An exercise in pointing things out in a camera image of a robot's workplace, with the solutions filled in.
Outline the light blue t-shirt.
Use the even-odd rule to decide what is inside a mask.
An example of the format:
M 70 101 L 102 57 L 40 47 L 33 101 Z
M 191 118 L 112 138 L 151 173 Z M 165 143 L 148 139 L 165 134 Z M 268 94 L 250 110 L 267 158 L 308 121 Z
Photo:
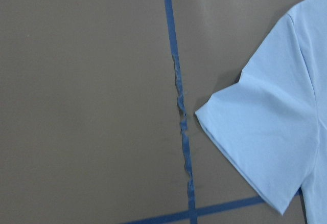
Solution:
M 195 114 L 267 204 L 283 214 L 301 189 L 307 222 L 326 223 L 326 0 L 293 6 Z

